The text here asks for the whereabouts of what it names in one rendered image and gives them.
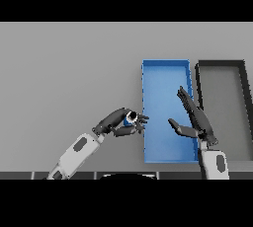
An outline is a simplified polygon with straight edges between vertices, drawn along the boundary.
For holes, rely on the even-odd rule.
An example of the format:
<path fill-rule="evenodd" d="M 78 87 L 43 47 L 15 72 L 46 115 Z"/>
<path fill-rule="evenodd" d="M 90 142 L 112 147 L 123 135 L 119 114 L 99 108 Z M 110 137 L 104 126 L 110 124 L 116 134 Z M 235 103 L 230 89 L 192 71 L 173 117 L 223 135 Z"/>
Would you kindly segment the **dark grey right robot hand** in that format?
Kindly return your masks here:
<path fill-rule="evenodd" d="M 207 143 L 207 146 L 214 146 L 218 143 L 211 123 L 204 111 L 197 107 L 183 87 L 178 90 L 177 96 L 180 98 L 185 111 L 187 112 L 191 125 L 179 124 L 175 119 L 169 118 L 168 122 L 178 135 L 199 138 Z"/>

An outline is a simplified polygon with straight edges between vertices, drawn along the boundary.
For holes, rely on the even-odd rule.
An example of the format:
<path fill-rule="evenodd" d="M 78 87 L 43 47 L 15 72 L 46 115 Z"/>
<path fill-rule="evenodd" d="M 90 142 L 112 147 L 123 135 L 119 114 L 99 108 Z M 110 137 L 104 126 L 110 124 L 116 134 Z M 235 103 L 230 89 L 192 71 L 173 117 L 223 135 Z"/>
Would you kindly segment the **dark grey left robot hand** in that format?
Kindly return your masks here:
<path fill-rule="evenodd" d="M 136 113 L 137 122 L 135 125 L 118 127 L 118 125 L 124 121 L 126 115 L 129 112 L 134 111 L 126 108 L 120 108 L 113 111 L 105 118 L 103 118 L 95 127 L 93 127 L 92 131 L 97 136 L 100 136 L 101 134 L 109 134 L 112 132 L 116 137 L 132 135 L 136 132 L 141 133 L 144 130 L 142 124 L 146 123 L 148 120 L 148 116 L 141 113 Z"/>

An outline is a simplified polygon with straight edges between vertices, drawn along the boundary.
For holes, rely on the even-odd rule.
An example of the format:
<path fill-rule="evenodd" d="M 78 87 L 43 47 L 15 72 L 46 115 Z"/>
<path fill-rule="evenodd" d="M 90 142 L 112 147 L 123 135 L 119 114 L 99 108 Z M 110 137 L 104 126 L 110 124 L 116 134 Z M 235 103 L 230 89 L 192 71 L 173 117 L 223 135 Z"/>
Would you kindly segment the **blue pipe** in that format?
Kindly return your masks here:
<path fill-rule="evenodd" d="M 124 119 L 124 126 L 135 125 L 136 122 L 137 122 L 136 112 L 129 112 Z"/>

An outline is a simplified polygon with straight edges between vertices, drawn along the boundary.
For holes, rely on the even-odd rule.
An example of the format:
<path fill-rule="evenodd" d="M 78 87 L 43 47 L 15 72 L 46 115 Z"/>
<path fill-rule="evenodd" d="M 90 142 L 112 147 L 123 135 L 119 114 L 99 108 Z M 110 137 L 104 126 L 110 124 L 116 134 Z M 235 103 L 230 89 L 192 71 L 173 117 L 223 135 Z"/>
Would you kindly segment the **dark grey bin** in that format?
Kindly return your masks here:
<path fill-rule="evenodd" d="M 245 61 L 199 60 L 198 101 L 208 116 L 217 149 L 232 162 L 253 161 L 253 103 Z"/>

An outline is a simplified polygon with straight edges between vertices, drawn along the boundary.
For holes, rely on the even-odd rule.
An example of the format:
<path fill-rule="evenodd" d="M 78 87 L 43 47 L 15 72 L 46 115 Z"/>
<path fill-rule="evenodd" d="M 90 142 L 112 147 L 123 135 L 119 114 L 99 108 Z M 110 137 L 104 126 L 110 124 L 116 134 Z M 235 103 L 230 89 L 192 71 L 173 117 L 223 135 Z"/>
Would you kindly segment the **blue bin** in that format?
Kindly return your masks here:
<path fill-rule="evenodd" d="M 198 162 L 196 138 L 178 135 L 168 122 L 173 118 L 180 125 L 192 126 L 177 96 L 180 87 L 193 95 L 188 59 L 143 59 L 142 113 L 149 117 L 144 130 L 144 162 L 146 164 Z"/>

